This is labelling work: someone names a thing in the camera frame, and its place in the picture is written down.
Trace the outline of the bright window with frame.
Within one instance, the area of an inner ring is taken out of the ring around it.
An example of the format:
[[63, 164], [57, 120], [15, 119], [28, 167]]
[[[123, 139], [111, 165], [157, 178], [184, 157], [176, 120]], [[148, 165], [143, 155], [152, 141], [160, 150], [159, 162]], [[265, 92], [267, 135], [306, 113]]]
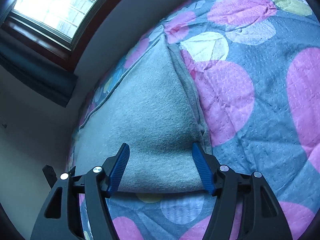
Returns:
[[68, 72], [121, 0], [6, 0], [1, 30]]

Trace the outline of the floral circle-pattern bed cover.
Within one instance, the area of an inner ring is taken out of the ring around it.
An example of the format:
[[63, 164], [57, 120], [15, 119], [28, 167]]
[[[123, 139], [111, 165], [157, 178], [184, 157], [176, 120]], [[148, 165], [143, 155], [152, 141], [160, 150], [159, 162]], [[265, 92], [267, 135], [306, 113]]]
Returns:
[[[308, 236], [319, 211], [319, 21], [306, 0], [187, 0], [148, 30], [96, 84], [75, 127], [107, 99], [151, 44], [164, 35], [191, 75], [211, 149], [221, 165], [261, 172], [289, 224]], [[106, 199], [118, 239], [204, 239], [216, 197], [118, 191]], [[84, 194], [85, 239], [94, 239]]]

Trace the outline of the dark blue curtain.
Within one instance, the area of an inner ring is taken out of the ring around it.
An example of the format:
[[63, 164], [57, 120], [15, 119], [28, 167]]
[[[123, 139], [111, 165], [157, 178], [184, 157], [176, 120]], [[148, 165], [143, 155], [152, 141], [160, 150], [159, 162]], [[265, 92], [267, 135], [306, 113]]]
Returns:
[[33, 91], [62, 107], [68, 105], [78, 79], [3, 30], [1, 66]]

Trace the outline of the grey garment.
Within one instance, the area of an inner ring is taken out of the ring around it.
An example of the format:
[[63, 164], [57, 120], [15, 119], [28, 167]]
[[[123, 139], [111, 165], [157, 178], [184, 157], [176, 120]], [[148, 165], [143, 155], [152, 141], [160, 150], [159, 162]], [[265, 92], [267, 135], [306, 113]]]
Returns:
[[121, 192], [198, 191], [195, 142], [211, 149], [199, 95], [179, 47], [161, 35], [80, 126], [75, 172], [85, 174], [128, 144]]

